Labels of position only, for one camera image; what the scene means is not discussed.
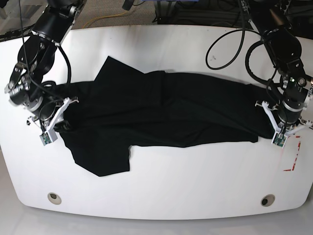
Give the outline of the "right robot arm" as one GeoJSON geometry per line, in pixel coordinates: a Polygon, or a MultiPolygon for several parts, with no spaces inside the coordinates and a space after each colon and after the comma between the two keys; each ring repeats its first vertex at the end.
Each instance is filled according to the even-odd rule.
{"type": "Polygon", "coordinates": [[[71,66],[61,44],[83,10],[84,0],[49,0],[42,15],[35,22],[31,35],[22,41],[18,61],[13,69],[5,93],[16,106],[23,105],[39,121],[42,132],[49,125],[65,97],[55,92],[55,82],[43,81],[59,50],[67,64],[67,88],[71,82],[71,66]]]}

